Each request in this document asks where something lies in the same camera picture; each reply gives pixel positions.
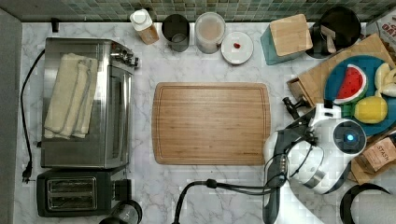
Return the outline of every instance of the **blue light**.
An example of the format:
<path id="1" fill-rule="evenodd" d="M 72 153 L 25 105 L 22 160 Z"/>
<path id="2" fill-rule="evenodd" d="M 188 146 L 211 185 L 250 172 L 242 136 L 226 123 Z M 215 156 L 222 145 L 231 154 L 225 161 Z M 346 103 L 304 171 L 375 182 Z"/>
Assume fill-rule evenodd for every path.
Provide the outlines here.
<path id="1" fill-rule="evenodd" d="M 346 137 L 346 139 L 347 139 L 348 141 L 353 141 L 354 137 L 353 137 L 352 134 L 349 134 L 349 135 Z"/>

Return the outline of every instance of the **black mug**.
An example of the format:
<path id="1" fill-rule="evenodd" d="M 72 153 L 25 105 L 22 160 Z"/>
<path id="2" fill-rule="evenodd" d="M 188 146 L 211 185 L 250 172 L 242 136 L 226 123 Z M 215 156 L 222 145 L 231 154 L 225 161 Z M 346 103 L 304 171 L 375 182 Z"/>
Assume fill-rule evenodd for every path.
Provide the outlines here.
<path id="1" fill-rule="evenodd" d="M 313 58 L 325 58 L 331 54 L 327 49 L 326 36 L 320 30 L 321 25 L 335 32 L 333 42 L 337 51 L 352 46 L 361 35 L 361 21 L 355 12 L 346 7 L 333 7 L 309 28 L 313 47 L 306 53 Z"/>
<path id="2" fill-rule="evenodd" d="M 163 36 L 168 40 L 171 49 L 183 52 L 190 44 L 190 24 L 181 15 L 173 14 L 163 21 Z"/>
<path id="3" fill-rule="evenodd" d="M 130 199 L 118 203 L 111 217 L 103 219 L 99 224 L 139 224 L 142 217 L 142 207 Z"/>

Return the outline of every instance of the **toaster oven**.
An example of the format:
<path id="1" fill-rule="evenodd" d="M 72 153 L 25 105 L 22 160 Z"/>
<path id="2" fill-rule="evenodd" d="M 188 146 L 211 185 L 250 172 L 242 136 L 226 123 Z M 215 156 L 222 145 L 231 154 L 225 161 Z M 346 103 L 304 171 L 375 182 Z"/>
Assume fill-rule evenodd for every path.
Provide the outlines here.
<path id="1" fill-rule="evenodd" d="M 74 53 L 98 62 L 91 120 L 85 138 L 46 138 L 44 120 L 63 55 Z M 108 39 L 47 38 L 43 92 L 41 166 L 109 169 L 129 161 L 133 117 L 134 68 L 138 59 Z"/>

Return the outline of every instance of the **kitchen counter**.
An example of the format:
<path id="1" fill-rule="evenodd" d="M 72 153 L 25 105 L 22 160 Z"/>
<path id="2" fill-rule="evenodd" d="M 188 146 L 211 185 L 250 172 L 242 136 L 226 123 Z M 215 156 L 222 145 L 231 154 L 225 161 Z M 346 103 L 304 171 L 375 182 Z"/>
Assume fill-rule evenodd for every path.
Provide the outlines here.
<path id="1" fill-rule="evenodd" d="M 267 86 L 271 104 L 271 131 L 283 129 L 292 122 L 282 99 L 291 96 L 286 82 L 320 63 L 304 55 L 296 60 L 268 66 L 262 53 L 260 36 L 268 23 L 228 23 L 227 34 L 247 33 L 254 42 L 254 52 L 242 65 L 229 65 L 221 52 L 203 54 L 193 45 L 182 52 L 173 52 L 164 37 L 153 45 L 145 45 L 131 23 L 61 23 L 59 33 L 50 23 L 24 23 L 21 52 L 21 83 L 30 66 L 45 47 L 45 39 L 59 37 L 110 38 L 132 49 L 141 59 L 134 74 L 134 135 L 128 177 L 133 180 L 134 200 L 143 208 L 145 224 L 172 223 L 178 196 L 193 180 L 217 179 L 239 185 L 260 186 L 263 166 L 160 165 L 154 160 L 151 143 L 151 108 L 155 87 L 159 82 L 260 82 Z M 41 138 L 41 107 L 44 59 L 30 78 L 25 93 L 30 140 Z M 32 178 L 44 171 L 39 166 L 40 149 L 33 147 Z M 19 122 L 15 185 L 14 223 L 99 223 L 103 217 L 43 218 L 35 204 L 35 182 L 22 184 L 21 172 L 28 162 Z M 292 182 L 294 192 L 325 223 L 341 223 L 338 204 L 344 192 L 354 183 L 347 181 L 342 189 L 328 195 Z M 181 211 L 181 223 L 223 224 L 262 223 L 262 197 L 247 196 L 222 189 L 194 187 L 189 190 Z"/>

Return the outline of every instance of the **white lid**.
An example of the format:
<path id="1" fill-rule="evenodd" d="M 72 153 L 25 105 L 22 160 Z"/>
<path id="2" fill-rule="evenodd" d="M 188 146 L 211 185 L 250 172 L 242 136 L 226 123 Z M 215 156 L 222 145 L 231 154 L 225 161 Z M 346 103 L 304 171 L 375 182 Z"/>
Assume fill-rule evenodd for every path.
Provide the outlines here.
<path id="1" fill-rule="evenodd" d="M 215 12 L 206 12 L 195 22 L 195 35 L 205 43 L 221 43 L 225 32 L 224 19 Z"/>
<path id="2" fill-rule="evenodd" d="M 221 44 L 221 53 L 228 63 L 241 64 L 253 54 L 253 41 L 242 32 L 233 32 L 225 36 Z"/>
<path id="3" fill-rule="evenodd" d="M 145 9 L 137 10 L 131 14 L 129 19 L 131 20 L 131 23 L 136 31 L 147 29 L 152 24 L 151 17 Z"/>

